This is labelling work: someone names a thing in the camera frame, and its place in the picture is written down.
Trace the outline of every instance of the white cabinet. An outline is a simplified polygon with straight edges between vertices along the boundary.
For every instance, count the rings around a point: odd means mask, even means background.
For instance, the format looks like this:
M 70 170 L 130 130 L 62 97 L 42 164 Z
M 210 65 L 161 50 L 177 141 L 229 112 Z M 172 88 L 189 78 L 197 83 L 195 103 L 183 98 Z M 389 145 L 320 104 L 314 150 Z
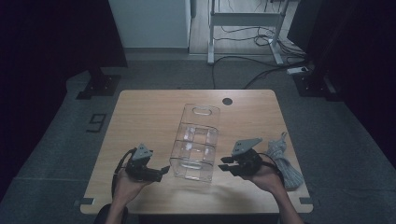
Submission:
M 109 0 L 124 48 L 189 47 L 190 0 Z

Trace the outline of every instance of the transparent storage bin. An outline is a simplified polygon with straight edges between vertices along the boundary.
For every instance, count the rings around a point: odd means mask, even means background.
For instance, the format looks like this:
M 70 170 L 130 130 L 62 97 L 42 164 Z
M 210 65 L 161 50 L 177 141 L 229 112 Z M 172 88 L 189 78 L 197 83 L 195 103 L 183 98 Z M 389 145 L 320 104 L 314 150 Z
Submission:
M 185 105 L 170 163 L 175 177 L 212 181 L 219 136 L 219 112 L 209 105 Z

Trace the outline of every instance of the power strip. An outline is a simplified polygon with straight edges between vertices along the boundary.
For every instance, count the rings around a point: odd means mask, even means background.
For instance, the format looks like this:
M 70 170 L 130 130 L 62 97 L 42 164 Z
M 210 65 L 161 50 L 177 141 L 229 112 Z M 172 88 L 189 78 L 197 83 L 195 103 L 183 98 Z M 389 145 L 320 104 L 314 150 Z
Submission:
M 299 73 L 305 73 L 307 71 L 308 71 L 308 68 L 303 66 L 303 67 L 297 67 L 297 68 L 290 68 L 290 69 L 288 69 L 287 73 L 288 73 L 288 75 L 297 75 Z

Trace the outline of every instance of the tabletop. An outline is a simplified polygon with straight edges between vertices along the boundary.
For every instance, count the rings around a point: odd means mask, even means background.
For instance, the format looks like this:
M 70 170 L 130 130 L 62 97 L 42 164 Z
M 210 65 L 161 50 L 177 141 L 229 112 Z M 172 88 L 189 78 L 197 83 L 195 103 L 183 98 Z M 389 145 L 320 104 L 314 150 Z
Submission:
M 223 99 L 232 100 L 225 105 Z M 83 204 L 84 214 L 97 214 L 111 203 L 111 180 L 121 157 L 143 143 L 153 150 L 148 168 L 161 169 L 169 165 L 178 125 L 185 104 L 211 105 L 220 109 L 219 138 L 211 183 L 174 177 L 172 168 L 163 180 L 145 187 L 128 204 L 134 214 L 270 214 L 278 213 L 273 196 L 258 189 L 249 181 L 222 172 L 220 158 L 231 156 L 236 141 L 262 137 L 254 149 L 265 152 L 268 141 L 277 140 L 287 126 L 283 120 L 276 95 L 270 90 L 177 90 L 177 91 L 123 91 L 106 131 L 99 156 L 84 198 L 93 198 L 92 204 Z M 290 164 L 299 172 L 289 135 L 285 152 Z M 289 191 L 290 200 L 299 213 L 313 209 L 305 183 Z

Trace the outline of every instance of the metal desk frame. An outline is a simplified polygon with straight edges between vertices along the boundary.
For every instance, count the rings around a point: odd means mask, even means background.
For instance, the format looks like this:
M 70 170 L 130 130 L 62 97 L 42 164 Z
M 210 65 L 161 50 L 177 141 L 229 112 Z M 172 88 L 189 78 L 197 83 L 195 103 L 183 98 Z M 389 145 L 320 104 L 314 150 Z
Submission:
M 215 26 L 275 26 L 276 31 L 273 38 L 269 39 L 269 46 L 274 55 L 277 64 L 283 64 L 280 57 L 280 49 L 277 44 L 280 29 L 283 20 L 285 20 L 286 10 L 288 9 L 289 0 L 285 1 L 280 12 L 263 12 L 263 13 L 225 13 L 216 12 L 216 0 L 211 0 L 212 7 L 209 19 L 209 41 L 207 46 L 207 63 L 215 62 L 215 42 L 213 38 Z

